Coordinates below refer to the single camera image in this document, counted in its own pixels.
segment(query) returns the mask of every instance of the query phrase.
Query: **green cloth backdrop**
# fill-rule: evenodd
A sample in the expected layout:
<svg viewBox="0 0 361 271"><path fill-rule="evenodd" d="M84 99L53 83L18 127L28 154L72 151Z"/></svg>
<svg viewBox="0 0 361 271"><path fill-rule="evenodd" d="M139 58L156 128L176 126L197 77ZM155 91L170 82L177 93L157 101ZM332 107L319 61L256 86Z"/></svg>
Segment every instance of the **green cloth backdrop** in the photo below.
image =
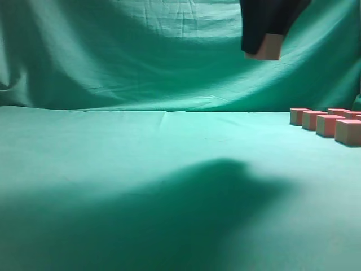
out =
<svg viewBox="0 0 361 271"><path fill-rule="evenodd" d="M0 105L287 111L354 103L358 0L314 0L279 62L244 59L241 31L238 0L0 0Z"/></svg>

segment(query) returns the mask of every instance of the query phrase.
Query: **green background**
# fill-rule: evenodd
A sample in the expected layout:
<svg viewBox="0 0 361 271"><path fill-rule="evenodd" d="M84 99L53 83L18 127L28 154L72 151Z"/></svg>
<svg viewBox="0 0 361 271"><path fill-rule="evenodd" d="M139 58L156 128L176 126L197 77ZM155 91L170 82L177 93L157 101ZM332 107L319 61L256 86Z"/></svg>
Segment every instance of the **green background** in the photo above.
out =
<svg viewBox="0 0 361 271"><path fill-rule="evenodd" d="M237 0L0 0L0 105L350 108L359 94L359 22L358 0L313 1L281 61L259 62L240 50Z"/></svg>
<svg viewBox="0 0 361 271"><path fill-rule="evenodd" d="M360 271L360 148L256 112L361 109L359 10L0 0L0 271Z"/></svg>

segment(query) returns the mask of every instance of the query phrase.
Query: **cube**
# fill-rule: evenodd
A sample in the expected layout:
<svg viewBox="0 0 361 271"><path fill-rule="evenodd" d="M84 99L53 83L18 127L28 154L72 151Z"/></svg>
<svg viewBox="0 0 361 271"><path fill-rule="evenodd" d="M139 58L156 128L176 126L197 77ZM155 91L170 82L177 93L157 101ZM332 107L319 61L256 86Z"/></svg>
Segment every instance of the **cube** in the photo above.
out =
<svg viewBox="0 0 361 271"><path fill-rule="evenodd" d="M346 145L361 146L361 120L336 120L334 138Z"/></svg>
<svg viewBox="0 0 361 271"><path fill-rule="evenodd" d="M361 115L361 111L345 111L344 117L347 119L356 119L357 115Z"/></svg>
<svg viewBox="0 0 361 271"><path fill-rule="evenodd" d="M345 119L337 115L318 115L316 122L316 134L322 137L334 137L336 120Z"/></svg>
<svg viewBox="0 0 361 271"><path fill-rule="evenodd" d="M289 123L296 126L302 126L302 116L305 111L312 111L307 108L291 108Z"/></svg>
<svg viewBox="0 0 361 271"><path fill-rule="evenodd" d="M330 115L339 115L344 116L344 112L349 111L347 109L341 109L341 108L329 108L328 113Z"/></svg>
<svg viewBox="0 0 361 271"><path fill-rule="evenodd" d="M246 58L257 60L279 60L284 36L267 33L261 43L261 47L255 55L246 53Z"/></svg>
<svg viewBox="0 0 361 271"><path fill-rule="evenodd" d="M302 127L306 130L315 131L318 115L327 115L327 112L304 111L302 116Z"/></svg>

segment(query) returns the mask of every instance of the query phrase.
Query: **red cube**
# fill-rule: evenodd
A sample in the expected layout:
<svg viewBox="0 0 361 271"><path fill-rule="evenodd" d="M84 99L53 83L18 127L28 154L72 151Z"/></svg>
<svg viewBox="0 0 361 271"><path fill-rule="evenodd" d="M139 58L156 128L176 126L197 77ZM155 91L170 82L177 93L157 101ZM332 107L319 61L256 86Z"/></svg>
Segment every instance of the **red cube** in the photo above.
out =
<svg viewBox="0 0 361 271"><path fill-rule="evenodd" d="M302 127L307 130L315 131L318 115L327 115L327 112L304 111L302 116Z"/></svg>
<svg viewBox="0 0 361 271"><path fill-rule="evenodd" d="M291 108L289 123L296 126L302 126L302 114L305 111L312 110L307 108Z"/></svg>
<svg viewBox="0 0 361 271"><path fill-rule="evenodd" d="M344 117L347 119L356 119L357 115L361 115L361 111L345 111Z"/></svg>
<svg viewBox="0 0 361 271"><path fill-rule="evenodd" d="M337 120L334 138L346 145L361 146L361 120Z"/></svg>
<svg viewBox="0 0 361 271"><path fill-rule="evenodd" d="M328 113L330 115L339 115L339 116L344 116L344 112L347 112L349 110L347 109L341 109L341 108L329 108L328 109Z"/></svg>
<svg viewBox="0 0 361 271"><path fill-rule="evenodd" d="M318 115L316 122L316 134L323 137L334 137L336 120L345 119L338 115Z"/></svg>

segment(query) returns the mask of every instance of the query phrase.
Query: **green tablecloth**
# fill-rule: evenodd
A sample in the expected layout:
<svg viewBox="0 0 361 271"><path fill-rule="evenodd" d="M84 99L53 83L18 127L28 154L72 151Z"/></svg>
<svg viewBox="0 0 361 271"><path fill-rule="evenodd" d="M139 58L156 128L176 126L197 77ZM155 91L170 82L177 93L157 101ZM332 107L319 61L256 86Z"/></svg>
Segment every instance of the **green tablecloth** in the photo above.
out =
<svg viewBox="0 0 361 271"><path fill-rule="evenodd" d="M288 120L0 108L0 270L361 270L361 149Z"/></svg>

